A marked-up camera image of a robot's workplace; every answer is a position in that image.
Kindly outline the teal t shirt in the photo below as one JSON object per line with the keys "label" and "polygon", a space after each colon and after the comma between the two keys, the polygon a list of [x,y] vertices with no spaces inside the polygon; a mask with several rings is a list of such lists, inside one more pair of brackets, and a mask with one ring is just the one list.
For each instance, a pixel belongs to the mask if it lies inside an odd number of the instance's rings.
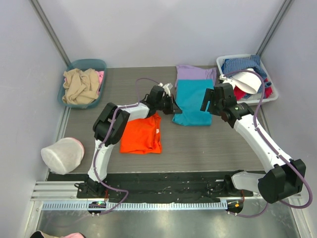
{"label": "teal t shirt", "polygon": [[172,121],[182,126],[210,126],[212,115],[200,109],[206,90],[212,88],[211,79],[178,80],[175,101],[182,113],[175,114]]}

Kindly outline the lavender t shirt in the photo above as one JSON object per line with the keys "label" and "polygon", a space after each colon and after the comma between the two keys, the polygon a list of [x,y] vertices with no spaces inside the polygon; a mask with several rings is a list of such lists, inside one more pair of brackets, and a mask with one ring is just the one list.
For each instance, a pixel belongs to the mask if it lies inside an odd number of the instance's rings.
{"label": "lavender t shirt", "polygon": [[177,78],[175,81],[175,88],[177,87],[179,80],[207,80],[211,79],[213,85],[216,83],[217,71],[216,68],[203,69],[191,65],[177,65]]}

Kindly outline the orange t shirt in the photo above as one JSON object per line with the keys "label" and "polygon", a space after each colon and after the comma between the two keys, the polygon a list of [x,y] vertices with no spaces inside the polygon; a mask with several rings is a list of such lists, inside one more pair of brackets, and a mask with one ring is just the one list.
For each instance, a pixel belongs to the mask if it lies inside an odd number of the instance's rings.
{"label": "orange t shirt", "polygon": [[161,154],[160,122],[158,113],[146,119],[129,121],[120,140],[120,153]]}

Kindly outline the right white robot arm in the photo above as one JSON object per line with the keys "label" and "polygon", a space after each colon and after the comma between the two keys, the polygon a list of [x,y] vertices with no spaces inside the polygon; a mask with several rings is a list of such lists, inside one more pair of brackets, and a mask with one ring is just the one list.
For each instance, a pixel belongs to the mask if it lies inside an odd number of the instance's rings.
{"label": "right white robot arm", "polygon": [[273,204],[302,191],[306,165],[300,159],[293,160],[266,133],[254,112],[246,103],[238,103],[229,83],[217,84],[206,89],[201,111],[220,116],[235,129],[253,149],[265,173],[240,171],[231,176],[224,191],[234,196],[241,190],[259,193]]}

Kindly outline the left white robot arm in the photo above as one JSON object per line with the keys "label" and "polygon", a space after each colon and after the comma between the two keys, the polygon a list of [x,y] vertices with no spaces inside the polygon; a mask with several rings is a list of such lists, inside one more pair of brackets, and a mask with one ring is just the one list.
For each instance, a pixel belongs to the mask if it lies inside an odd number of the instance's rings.
{"label": "left white robot arm", "polygon": [[171,93],[172,88],[171,83],[160,83],[153,86],[149,94],[134,104],[106,104],[93,125],[95,150],[88,178],[84,182],[86,190],[93,197],[99,198],[105,193],[106,186],[101,181],[107,177],[112,150],[122,138],[129,121],[146,119],[157,111],[162,111],[165,115],[182,113]]}

